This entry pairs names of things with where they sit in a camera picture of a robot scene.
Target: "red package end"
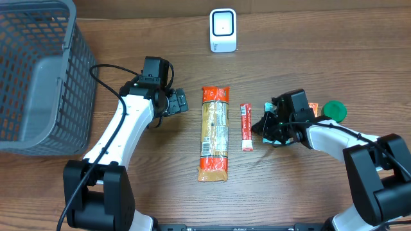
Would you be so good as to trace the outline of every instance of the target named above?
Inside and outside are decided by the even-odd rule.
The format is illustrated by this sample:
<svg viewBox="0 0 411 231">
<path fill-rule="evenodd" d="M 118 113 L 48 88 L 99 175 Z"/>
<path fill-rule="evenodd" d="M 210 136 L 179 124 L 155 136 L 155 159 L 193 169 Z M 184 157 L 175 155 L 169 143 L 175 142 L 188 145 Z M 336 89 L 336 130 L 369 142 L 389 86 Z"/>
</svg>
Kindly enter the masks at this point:
<svg viewBox="0 0 411 231">
<path fill-rule="evenodd" d="M 243 140 L 241 147 L 243 151 L 253 151 L 251 140 L 251 103 L 242 103 L 241 108 L 241 132 Z"/>
</svg>

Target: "plastic basket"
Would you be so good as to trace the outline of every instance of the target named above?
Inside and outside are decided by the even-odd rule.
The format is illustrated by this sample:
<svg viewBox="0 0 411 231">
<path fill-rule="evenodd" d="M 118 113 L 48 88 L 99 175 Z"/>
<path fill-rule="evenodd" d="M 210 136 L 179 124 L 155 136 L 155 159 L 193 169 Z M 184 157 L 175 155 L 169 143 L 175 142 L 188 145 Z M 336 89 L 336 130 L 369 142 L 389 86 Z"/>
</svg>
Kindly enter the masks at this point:
<svg viewBox="0 0 411 231">
<path fill-rule="evenodd" d="M 0 2 L 0 50 L 0 151 L 84 152 L 96 59 L 76 25 L 74 3 Z"/>
</svg>

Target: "green round lid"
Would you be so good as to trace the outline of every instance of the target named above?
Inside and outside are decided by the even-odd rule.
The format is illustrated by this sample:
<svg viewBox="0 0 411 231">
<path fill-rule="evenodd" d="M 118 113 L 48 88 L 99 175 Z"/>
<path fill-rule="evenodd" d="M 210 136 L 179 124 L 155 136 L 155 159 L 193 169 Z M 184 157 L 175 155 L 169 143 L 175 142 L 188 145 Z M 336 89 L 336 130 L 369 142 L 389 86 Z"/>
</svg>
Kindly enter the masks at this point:
<svg viewBox="0 0 411 231">
<path fill-rule="evenodd" d="M 347 109 L 343 103 L 333 100 L 324 105 L 322 114 L 341 123 L 347 116 Z"/>
</svg>

